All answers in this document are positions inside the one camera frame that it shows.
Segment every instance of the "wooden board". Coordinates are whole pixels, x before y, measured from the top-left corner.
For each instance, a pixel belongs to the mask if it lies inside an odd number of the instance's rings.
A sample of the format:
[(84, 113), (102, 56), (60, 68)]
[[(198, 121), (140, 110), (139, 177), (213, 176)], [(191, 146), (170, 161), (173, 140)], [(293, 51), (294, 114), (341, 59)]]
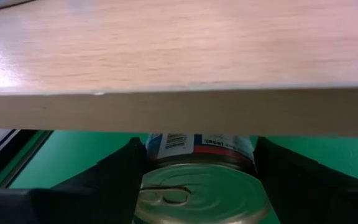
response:
[(358, 1), (0, 10), (0, 128), (358, 134)]

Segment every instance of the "barcode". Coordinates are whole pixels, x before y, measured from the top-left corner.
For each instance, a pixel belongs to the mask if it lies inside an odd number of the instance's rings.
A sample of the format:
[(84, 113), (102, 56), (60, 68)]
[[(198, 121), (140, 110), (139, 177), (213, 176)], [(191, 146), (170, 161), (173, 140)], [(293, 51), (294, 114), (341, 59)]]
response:
[(168, 134), (165, 149), (170, 149), (177, 146), (185, 146), (186, 134)]

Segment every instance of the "wooden shelf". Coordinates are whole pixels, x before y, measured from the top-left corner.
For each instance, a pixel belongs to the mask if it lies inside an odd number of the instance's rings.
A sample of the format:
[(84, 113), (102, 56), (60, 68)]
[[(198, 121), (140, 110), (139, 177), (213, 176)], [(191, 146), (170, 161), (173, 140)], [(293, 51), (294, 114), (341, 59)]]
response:
[(0, 10), (0, 128), (358, 135), (358, 1)]

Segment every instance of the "can lid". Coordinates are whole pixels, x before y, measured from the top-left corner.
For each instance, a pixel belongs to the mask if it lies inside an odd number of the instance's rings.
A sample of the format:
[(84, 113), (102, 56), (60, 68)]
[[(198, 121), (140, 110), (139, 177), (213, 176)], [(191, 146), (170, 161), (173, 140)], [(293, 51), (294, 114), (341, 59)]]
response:
[(135, 215), (149, 223), (258, 223), (269, 210), (255, 177), (214, 164), (180, 164), (145, 174)]

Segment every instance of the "tin can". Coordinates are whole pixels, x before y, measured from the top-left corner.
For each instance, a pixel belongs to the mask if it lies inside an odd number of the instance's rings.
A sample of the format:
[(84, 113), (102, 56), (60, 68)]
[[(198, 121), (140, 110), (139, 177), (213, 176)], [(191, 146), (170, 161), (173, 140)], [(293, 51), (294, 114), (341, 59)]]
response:
[(135, 210), (144, 223), (258, 223), (268, 213), (248, 137), (151, 134), (146, 148)]

